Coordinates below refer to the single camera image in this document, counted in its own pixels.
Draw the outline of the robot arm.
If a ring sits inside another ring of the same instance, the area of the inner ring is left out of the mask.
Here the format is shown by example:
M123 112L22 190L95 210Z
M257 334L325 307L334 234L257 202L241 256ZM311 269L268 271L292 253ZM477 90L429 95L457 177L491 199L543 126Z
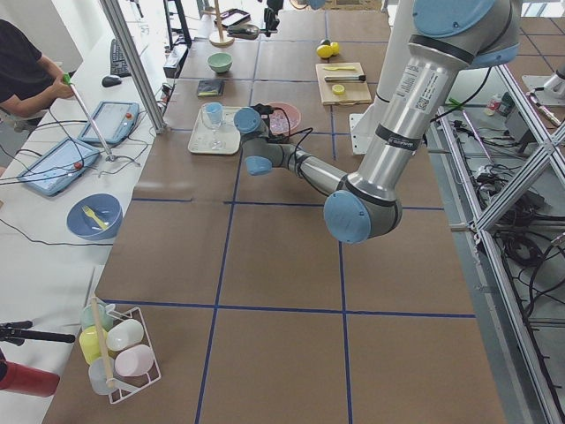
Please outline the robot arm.
M418 149L459 72L506 64L518 52L519 1L401 1L387 53L402 62L382 70L396 86L358 169L346 173L297 146L272 141L252 107L234 116L246 169L264 175L286 168L327 195L328 231L344 243L391 232L402 219L396 183Z

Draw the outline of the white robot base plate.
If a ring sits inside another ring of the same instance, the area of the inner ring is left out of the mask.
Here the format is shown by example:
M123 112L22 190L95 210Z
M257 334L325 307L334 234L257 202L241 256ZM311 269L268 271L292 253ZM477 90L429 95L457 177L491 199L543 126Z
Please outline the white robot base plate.
M373 140L377 122L370 111L349 114L350 141L354 155L364 155Z

